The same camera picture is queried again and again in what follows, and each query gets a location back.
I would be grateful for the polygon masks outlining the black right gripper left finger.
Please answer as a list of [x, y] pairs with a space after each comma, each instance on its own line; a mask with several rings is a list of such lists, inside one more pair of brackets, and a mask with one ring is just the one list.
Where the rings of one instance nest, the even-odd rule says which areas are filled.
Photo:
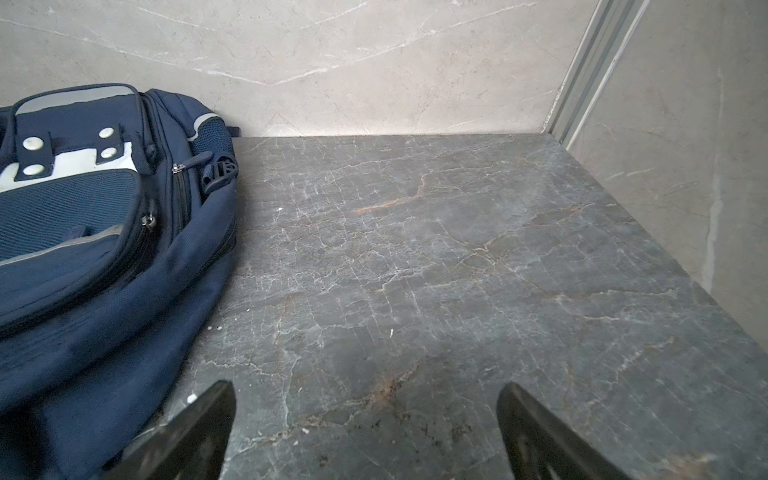
[[219, 380], [138, 449], [107, 479], [217, 479], [236, 415], [230, 381]]

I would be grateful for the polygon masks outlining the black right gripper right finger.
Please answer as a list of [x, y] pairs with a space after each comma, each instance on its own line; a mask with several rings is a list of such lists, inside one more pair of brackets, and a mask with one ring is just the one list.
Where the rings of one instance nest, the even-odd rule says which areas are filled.
[[517, 383], [499, 393], [496, 415], [516, 479], [627, 479]]

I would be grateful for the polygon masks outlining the navy blue student backpack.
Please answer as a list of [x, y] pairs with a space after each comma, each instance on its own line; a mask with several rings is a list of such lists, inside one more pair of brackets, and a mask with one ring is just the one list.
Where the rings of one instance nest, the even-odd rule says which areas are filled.
[[120, 83], [2, 108], [3, 478], [94, 478], [161, 406], [234, 268], [238, 136]]

